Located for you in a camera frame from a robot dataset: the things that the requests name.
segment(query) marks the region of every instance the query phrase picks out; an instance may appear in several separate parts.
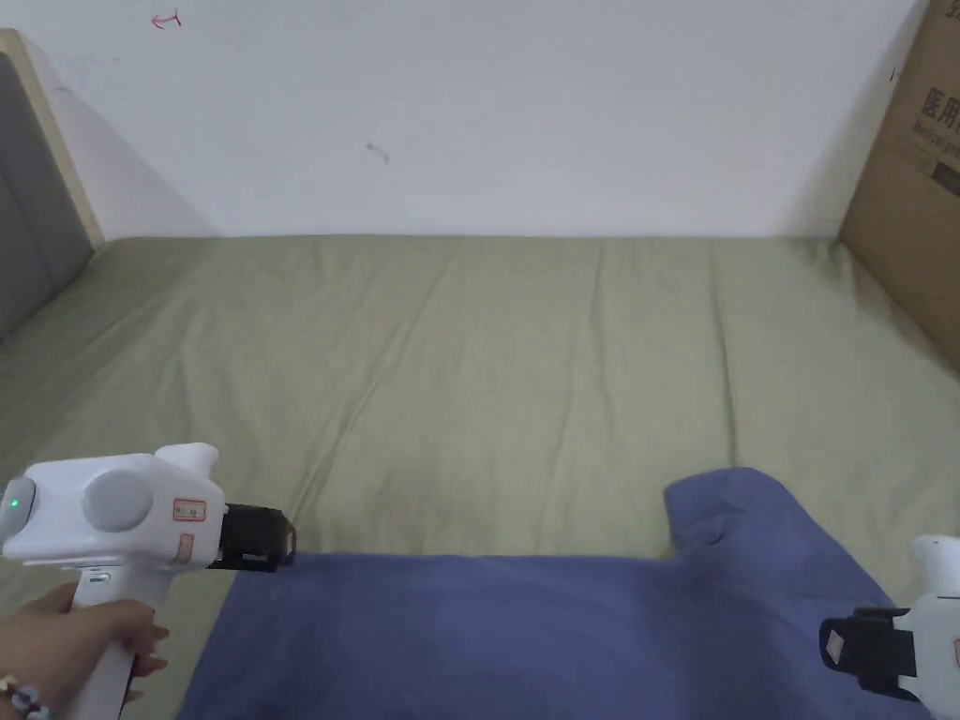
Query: bed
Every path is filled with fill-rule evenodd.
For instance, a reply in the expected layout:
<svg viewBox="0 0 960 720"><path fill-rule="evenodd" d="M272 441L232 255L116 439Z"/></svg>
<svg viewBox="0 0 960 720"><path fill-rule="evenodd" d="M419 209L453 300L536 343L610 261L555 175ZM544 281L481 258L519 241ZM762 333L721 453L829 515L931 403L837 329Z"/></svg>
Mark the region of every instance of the bed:
<svg viewBox="0 0 960 720"><path fill-rule="evenodd" d="M0 217L16 307L0 333L0 476L204 441L228 499L281 509L304 550L656 558L671 552L668 484L752 466L901 603L921 581L911 539L960 532L960 384L842 245L104 245L7 39L0 113L20 108L33 129L45 184L28 189L48 205L12 201ZM16 162L0 153L15 200ZM38 224L54 204L66 219ZM8 280L23 277L11 258L65 270L34 274L40 292ZM0 564L0 610L58 579ZM176 713L231 581L177 580L172 663L125 717Z"/></svg>

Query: red label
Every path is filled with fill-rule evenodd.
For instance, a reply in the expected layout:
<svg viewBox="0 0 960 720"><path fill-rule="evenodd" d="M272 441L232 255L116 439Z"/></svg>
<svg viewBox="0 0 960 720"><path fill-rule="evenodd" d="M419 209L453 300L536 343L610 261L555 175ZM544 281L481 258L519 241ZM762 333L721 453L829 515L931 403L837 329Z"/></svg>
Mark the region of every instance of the red label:
<svg viewBox="0 0 960 720"><path fill-rule="evenodd" d="M177 554L171 561L175 565L186 565L193 557L193 535L182 533L180 535L180 546L177 548Z"/></svg>
<svg viewBox="0 0 960 720"><path fill-rule="evenodd" d="M174 500L174 522L203 522L206 520L206 503L178 497Z"/></svg>

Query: label sticker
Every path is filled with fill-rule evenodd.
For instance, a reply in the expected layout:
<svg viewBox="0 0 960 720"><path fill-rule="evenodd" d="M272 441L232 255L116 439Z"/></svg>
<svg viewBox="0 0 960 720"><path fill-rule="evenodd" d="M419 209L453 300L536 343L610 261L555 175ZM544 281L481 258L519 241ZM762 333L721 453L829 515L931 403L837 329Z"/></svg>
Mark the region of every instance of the label sticker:
<svg viewBox="0 0 960 720"><path fill-rule="evenodd" d="M206 503L202 500L174 500L175 522L203 522L206 520Z"/></svg>
<svg viewBox="0 0 960 720"><path fill-rule="evenodd" d="M186 565L193 557L193 534L181 533L180 546L177 548L177 554L171 561L174 565Z"/></svg>
<svg viewBox="0 0 960 720"><path fill-rule="evenodd" d="M836 634L835 630L831 630L830 637L827 639L827 654L833 660L834 665L840 664L841 650L843 650L843 638Z"/></svg>

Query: red marking on wall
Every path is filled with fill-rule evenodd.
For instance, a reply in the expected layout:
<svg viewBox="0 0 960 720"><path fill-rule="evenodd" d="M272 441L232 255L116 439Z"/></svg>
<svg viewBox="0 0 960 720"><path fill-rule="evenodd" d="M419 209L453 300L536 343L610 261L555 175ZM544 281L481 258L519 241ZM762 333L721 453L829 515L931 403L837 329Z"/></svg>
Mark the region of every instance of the red marking on wall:
<svg viewBox="0 0 960 720"><path fill-rule="evenodd" d="M180 22L180 16L177 14L176 8L174 8L174 13L170 15L170 17L160 17L159 15L154 15L154 19L153 19L154 27L157 28L158 30L166 30L166 28L164 28L163 25L164 23L168 23L168 22L176 22L177 27L179 28L183 27L183 23Z"/></svg>

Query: blue cloth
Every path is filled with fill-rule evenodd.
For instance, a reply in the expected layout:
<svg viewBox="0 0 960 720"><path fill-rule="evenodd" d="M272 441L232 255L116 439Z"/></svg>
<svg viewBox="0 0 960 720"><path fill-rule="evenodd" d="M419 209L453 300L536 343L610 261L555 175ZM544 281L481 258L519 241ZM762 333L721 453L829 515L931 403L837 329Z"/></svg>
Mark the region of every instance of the blue cloth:
<svg viewBox="0 0 960 720"><path fill-rule="evenodd" d="M777 481L665 494L669 561L301 555L238 575L181 720L928 718L820 661L889 606Z"/></svg>

